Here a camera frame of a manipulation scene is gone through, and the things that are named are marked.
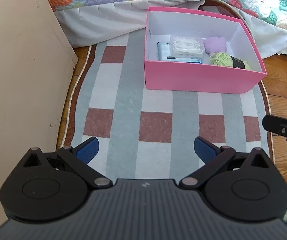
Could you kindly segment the green yarn ball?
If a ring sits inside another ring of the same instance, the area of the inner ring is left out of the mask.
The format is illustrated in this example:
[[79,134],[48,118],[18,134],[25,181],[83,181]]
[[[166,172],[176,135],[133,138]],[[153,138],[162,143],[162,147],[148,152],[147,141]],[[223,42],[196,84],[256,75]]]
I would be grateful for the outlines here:
[[235,58],[227,53],[213,53],[209,56],[209,62],[214,66],[252,70],[247,61]]

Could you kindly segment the clear floss pick box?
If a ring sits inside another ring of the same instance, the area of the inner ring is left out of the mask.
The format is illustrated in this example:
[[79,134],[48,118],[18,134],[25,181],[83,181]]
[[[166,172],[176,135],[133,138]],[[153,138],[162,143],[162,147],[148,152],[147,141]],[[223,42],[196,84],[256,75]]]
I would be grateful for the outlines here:
[[196,54],[200,53],[201,50],[205,51],[203,40],[199,37],[185,37],[185,36],[175,36],[170,37],[170,44],[172,50],[181,52]]

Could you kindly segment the purple plush toy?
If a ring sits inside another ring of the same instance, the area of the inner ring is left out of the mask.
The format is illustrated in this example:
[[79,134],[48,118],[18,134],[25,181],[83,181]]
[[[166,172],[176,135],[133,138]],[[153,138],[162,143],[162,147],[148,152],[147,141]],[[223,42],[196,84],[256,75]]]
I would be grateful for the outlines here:
[[213,53],[225,53],[227,51],[226,39],[224,37],[208,37],[203,41],[205,51]]

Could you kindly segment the blue wet wipes pack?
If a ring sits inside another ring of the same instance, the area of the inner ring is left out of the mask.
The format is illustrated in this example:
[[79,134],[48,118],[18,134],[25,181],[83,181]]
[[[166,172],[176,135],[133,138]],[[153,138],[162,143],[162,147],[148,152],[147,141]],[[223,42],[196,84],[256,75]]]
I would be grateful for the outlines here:
[[183,62],[183,63],[203,63],[202,58],[205,51],[189,54],[172,50],[171,44],[166,42],[157,42],[157,58],[159,61]]

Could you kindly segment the checkered rug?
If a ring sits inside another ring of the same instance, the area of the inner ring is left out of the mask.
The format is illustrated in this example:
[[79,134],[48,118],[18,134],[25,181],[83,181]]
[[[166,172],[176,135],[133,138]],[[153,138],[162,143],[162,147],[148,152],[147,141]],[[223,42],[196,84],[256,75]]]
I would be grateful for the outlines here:
[[112,180],[183,177],[204,164],[194,152],[197,136],[241,152],[270,151],[263,83],[243,94],[148,89],[144,39],[140,29],[76,50],[79,74],[59,146],[97,137],[89,165]]

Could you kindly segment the beige wooden cabinet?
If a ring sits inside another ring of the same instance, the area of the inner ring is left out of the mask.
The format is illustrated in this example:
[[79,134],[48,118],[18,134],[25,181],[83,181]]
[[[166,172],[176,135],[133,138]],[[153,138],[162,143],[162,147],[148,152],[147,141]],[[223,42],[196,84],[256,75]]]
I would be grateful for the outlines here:
[[47,0],[0,0],[0,187],[28,149],[56,148],[77,61]]

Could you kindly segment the pink cardboard box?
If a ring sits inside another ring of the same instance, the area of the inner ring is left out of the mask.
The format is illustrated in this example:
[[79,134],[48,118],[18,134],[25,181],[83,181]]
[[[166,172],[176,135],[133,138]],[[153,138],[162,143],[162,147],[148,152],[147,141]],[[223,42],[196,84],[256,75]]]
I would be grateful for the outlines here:
[[[226,39],[227,54],[247,68],[216,66],[202,52],[193,63],[159,59],[161,44],[171,37],[194,38],[202,45],[209,37]],[[146,18],[145,84],[148,89],[242,94],[251,90],[266,75],[266,68],[246,25],[239,18],[202,10],[149,7]]]

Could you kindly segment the white bed skirt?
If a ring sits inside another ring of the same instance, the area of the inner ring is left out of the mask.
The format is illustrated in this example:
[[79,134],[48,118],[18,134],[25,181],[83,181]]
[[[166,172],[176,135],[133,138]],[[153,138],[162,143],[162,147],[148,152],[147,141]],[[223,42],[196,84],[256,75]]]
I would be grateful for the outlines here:
[[219,0],[140,0],[55,13],[71,46],[84,47],[148,28],[150,35],[241,38],[245,25],[262,58],[287,54],[287,19],[276,25]]

